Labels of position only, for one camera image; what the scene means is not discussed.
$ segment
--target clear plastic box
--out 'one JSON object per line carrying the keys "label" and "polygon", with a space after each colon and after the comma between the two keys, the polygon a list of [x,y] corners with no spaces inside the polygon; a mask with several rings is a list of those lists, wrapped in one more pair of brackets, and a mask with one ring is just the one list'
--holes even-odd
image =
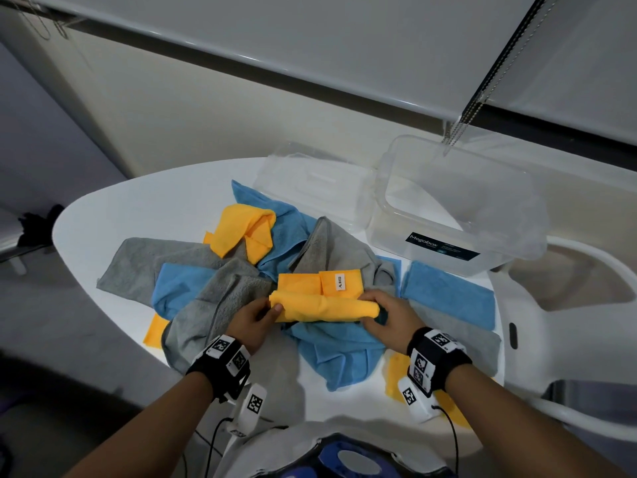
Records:
{"label": "clear plastic box", "polygon": [[525,171],[415,136],[380,162],[371,245],[470,277],[546,251],[545,200]]}
{"label": "clear plastic box", "polygon": [[370,223],[374,181],[371,168],[287,142],[266,158],[253,188],[310,216],[327,216],[349,232],[360,232]]}

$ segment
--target white table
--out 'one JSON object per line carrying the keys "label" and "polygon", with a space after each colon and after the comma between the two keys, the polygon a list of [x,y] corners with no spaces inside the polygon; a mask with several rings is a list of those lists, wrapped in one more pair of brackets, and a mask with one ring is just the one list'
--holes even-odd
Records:
{"label": "white table", "polygon": [[[96,288],[122,241],[132,236],[200,242],[213,231],[221,211],[235,203],[232,179],[251,185],[264,159],[229,159],[170,169],[88,194],[71,204],[59,217],[53,242],[60,256],[86,293],[122,329],[160,361],[164,354],[142,343],[152,308]],[[365,234],[355,235],[365,241]],[[378,254],[396,257],[382,250]],[[403,272],[409,262],[403,259]],[[468,279],[492,289],[482,273]],[[502,337],[499,314],[496,330]],[[327,391],[325,381],[299,357],[296,345],[277,329],[253,358],[251,380],[268,389],[264,416],[285,423],[302,420],[365,423],[383,434],[395,432],[429,435],[428,441],[444,456],[453,454],[453,438],[446,419],[415,425],[406,406],[385,395],[384,368],[389,352],[366,381]],[[504,350],[495,379],[504,378]],[[461,454],[473,452],[480,443],[470,430],[457,427]]]}

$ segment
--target forearm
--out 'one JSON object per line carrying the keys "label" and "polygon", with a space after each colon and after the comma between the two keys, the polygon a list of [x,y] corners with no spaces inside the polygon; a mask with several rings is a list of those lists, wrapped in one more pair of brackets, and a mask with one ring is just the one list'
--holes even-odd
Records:
{"label": "forearm", "polygon": [[66,478],[170,476],[213,399],[199,372],[185,376],[81,460]]}
{"label": "forearm", "polygon": [[626,476],[472,365],[451,371],[445,387],[482,444],[511,476]]}

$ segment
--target blue cloth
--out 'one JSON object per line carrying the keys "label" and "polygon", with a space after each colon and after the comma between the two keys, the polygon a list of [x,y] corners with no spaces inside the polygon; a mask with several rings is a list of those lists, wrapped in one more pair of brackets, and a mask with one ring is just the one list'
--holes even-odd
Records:
{"label": "blue cloth", "polygon": [[233,180],[235,200],[256,208],[271,209],[276,214],[272,228],[272,249],[257,264],[261,273],[278,281],[279,273],[288,273],[288,266],[301,251],[314,231],[316,219],[304,215],[291,204],[268,198],[259,191]]}
{"label": "blue cloth", "polygon": [[396,287],[395,296],[397,297],[400,296],[400,274],[402,272],[402,261],[397,260],[396,258],[382,257],[380,255],[376,255],[376,256],[380,258],[381,260],[391,262],[394,265],[394,275],[395,275],[394,285]]}
{"label": "blue cloth", "polygon": [[151,298],[155,312],[172,321],[183,307],[195,299],[216,272],[201,266],[164,263]]}
{"label": "blue cloth", "polygon": [[283,332],[297,341],[299,353],[330,392],[367,379],[385,352],[358,322],[298,322]]}
{"label": "blue cloth", "polygon": [[483,329],[493,330],[496,326],[493,290],[424,263],[411,264],[402,281],[401,297]]}

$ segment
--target white plastic chair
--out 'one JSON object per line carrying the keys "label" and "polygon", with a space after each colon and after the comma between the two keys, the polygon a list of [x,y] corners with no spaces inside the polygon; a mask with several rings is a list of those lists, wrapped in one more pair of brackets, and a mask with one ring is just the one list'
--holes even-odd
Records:
{"label": "white plastic chair", "polygon": [[[548,237],[548,243],[601,261],[637,295],[637,275],[615,257],[554,236]],[[546,312],[509,276],[509,268],[489,272],[505,335],[505,385],[536,396],[527,401],[563,423],[637,442],[636,426],[593,418],[539,398],[561,379],[637,384],[637,299]]]}

